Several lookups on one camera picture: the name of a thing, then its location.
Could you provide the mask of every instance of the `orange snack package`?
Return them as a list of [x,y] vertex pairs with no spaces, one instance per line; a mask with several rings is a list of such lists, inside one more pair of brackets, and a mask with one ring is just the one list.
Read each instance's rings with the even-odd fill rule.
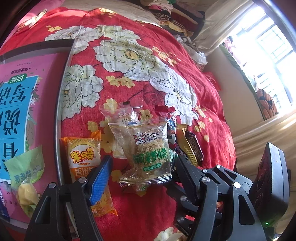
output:
[[[80,177],[86,177],[92,168],[99,166],[101,163],[101,132],[97,131],[92,133],[92,137],[93,138],[61,138],[61,141],[66,148],[72,182]],[[108,185],[106,186],[101,199],[91,207],[91,210],[94,217],[100,217],[106,213],[117,215],[117,212],[113,207]]]

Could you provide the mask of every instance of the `blue gripper pad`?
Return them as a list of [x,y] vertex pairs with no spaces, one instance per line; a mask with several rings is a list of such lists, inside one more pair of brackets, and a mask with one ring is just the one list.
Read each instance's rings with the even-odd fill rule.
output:
[[88,206],[93,206],[102,197],[113,168],[113,159],[106,155],[100,165],[87,175],[88,183],[84,189]]

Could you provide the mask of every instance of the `curtain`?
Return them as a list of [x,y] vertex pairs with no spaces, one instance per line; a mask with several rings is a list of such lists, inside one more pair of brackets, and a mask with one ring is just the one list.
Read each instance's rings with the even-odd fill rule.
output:
[[276,227],[276,231],[282,233],[296,210],[296,109],[287,114],[278,114],[241,133],[233,137],[240,174],[255,179],[267,142],[284,152],[287,168],[291,169],[289,207]]
[[257,5],[252,0],[218,0],[205,12],[205,23],[194,42],[205,55],[212,53]]

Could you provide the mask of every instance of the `bed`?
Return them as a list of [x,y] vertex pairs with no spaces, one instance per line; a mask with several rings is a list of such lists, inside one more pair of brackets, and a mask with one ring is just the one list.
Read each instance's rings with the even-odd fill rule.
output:
[[[69,8],[83,8],[81,4],[71,6],[66,1],[68,8],[53,9],[32,26],[22,25],[0,54],[34,42],[76,39],[63,83],[63,137],[89,137],[100,129],[101,156],[112,155],[115,140],[106,129],[108,120],[99,106],[108,109],[119,102],[142,99],[140,120],[156,117],[155,105],[175,106],[178,123],[187,124],[197,136],[204,154],[203,168],[220,164],[233,169],[235,149],[212,83],[180,43],[157,25],[153,15],[121,2],[116,11],[124,17],[115,11],[117,1],[110,2],[109,9],[100,1],[92,1],[91,9],[79,10]],[[114,159],[108,182],[118,216],[96,218],[97,225],[105,241],[154,240],[160,231],[172,226],[175,201],[161,185],[138,195],[122,193],[117,181],[127,165],[125,159]]]

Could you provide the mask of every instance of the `beige bedsheet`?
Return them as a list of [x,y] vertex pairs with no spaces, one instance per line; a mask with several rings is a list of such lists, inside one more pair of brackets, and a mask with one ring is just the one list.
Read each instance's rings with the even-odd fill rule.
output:
[[95,8],[107,8],[132,20],[159,26],[154,15],[133,3],[119,0],[65,0],[62,7],[89,11]]

